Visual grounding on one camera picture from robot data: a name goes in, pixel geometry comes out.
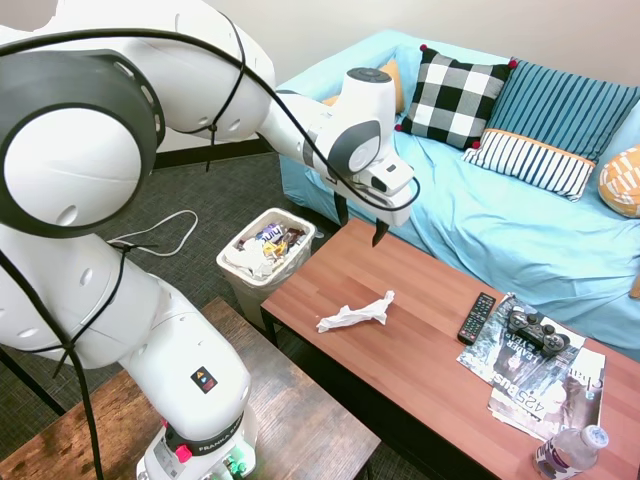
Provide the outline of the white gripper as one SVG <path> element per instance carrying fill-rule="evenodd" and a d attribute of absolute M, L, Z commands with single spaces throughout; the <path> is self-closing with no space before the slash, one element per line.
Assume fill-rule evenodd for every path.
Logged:
<path fill-rule="evenodd" d="M 347 179 L 328 176 L 328 187 L 334 192 L 334 204 L 339 223 L 344 227 L 349 221 L 347 203 L 351 201 L 367 210 L 376 219 L 371 244 L 376 247 L 389 230 L 389 226 L 401 226 L 410 215 L 414 194 L 410 183 L 412 175 L 404 175 L 396 181 L 390 174 L 358 174 Z"/>

